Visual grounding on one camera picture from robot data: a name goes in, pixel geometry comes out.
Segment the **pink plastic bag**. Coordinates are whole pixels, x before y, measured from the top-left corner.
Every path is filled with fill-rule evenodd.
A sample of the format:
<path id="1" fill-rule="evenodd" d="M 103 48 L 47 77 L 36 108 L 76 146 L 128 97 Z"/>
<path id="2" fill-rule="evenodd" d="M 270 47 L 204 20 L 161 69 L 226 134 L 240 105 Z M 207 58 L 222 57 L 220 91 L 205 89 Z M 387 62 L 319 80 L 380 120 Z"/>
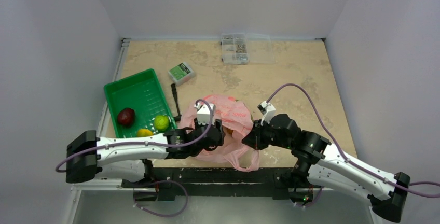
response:
<path id="1" fill-rule="evenodd" d="M 260 165 L 259 151 L 241 143 L 253 126 L 250 110 L 242 101 L 232 96 L 219 94 L 207 95 L 203 98 L 208 103 L 213 103 L 215 119 L 222 121 L 223 129 L 233 130 L 233 134 L 225 134 L 224 144 L 214 151 L 201 151 L 196 159 L 212 163 L 230 163 L 240 172 L 257 171 Z"/>

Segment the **yellow green fake fruit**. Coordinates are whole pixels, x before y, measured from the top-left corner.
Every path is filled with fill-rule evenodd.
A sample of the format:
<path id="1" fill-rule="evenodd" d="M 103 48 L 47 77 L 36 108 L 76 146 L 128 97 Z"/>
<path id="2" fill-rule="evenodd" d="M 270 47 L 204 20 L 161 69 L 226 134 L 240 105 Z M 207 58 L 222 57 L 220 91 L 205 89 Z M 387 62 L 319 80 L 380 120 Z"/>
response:
<path id="1" fill-rule="evenodd" d="M 170 119 L 166 115 L 157 115 L 153 120 L 153 126 L 155 130 L 164 132 L 170 126 Z"/>

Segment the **yellow fake lemon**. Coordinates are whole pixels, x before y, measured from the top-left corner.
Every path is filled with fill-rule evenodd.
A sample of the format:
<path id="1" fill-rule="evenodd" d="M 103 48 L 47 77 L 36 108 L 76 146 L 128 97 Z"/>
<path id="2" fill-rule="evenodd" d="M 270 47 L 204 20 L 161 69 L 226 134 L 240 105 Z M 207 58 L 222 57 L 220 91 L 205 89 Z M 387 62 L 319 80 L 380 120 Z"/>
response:
<path id="1" fill-rule="evenodd" d="M 154 133 L 149 129 L 139 129 L 136 133 L 137 137 L 148 137 L 152 136 Z"/>

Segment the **red fake apple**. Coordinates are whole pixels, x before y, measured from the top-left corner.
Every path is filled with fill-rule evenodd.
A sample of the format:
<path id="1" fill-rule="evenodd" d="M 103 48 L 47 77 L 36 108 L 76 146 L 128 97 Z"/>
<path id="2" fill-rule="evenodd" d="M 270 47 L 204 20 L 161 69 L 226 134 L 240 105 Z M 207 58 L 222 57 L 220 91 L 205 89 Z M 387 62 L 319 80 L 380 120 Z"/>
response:
<path id="1" fill-rule="evenodd" d="M 132 108 L 124 108 L 117 116 L 117 123 L 123 127 L 130 127 L 135 121 L 135 111 Z"/>

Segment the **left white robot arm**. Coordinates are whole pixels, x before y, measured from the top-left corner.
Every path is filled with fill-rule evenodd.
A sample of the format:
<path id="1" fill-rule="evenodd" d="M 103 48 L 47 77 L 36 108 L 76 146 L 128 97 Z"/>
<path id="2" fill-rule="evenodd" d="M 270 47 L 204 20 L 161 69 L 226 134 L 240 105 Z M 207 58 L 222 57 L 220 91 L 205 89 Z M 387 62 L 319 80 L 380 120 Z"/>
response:
<path id="1" fill-rule="evenodd" d="M 147 167 L 125 165 L 125 161 L 186 159 L 224 143 L 222 121 L 196 124 L 195 128 L 171 129 L 149 137 L 98 137 L 95 130 L 84 131 L 66 148 L 65 181 L 70 184 L 90 181 L 100 175 L 137 182 L 149 187 L 155 173 Z"/>

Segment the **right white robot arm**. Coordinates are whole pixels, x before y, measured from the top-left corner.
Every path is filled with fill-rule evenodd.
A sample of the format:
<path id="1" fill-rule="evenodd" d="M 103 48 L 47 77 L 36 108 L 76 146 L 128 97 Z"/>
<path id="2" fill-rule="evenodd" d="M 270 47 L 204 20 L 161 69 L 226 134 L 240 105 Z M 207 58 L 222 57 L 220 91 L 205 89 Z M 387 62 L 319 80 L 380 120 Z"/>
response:
<path id="1" fill-rule="evenodd" d="M 335 144 L 317 133 L 302 130 L 286 114 L 270 122 L 254 121 L 242 143 L 263 150 L 276 146 L 290 150 L 297 162 L 282 182 L 293 187 L 306 183 L 338 190 L 371 206 L 379 217 L 399 223 L 410 177 L 372 167 L 351 155 L 342 156 Z"/>

